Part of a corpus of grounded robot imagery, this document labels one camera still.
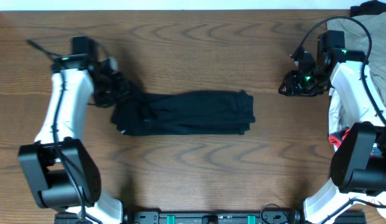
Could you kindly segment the black t-shirt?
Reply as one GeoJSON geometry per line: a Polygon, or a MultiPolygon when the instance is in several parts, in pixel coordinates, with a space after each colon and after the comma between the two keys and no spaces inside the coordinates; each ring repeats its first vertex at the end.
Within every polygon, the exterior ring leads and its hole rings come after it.
{"type": "Polygon", "coordinates": [[[115,106],[111,122],[128,136],[239,134],[255,122],[253,97],[245,91],[145,93],[130,84],[128,98],[115,106]]]}

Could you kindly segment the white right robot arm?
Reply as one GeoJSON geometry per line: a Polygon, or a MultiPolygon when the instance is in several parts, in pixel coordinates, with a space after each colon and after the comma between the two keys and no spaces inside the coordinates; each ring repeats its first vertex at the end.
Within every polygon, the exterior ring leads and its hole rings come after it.
{"type": "Polygon", "coordinates": [[[334,223],[357,203],[376,208],[386,219],[386,113],[365,53],[328,47],[314,59],[300,47],[291,58],[298,69],[285,76],[279,93],[317,96],[332,88],[348,120],[332,157],[331,177],[304,201],[303,221],[334,223]]]}

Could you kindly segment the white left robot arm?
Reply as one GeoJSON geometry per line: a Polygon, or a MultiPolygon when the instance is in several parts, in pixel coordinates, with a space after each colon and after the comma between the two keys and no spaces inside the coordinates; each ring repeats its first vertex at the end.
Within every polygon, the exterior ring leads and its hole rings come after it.
{"type": "Polygon", "coordinates": [[[39,208],[57,211],[56,223],[123,223],[123,203],[101,187],[98,167],[83,145],[88,101],[119,79],[113,57],[55,59],[52,93],[44,123],[18,160],[39,208]]]}

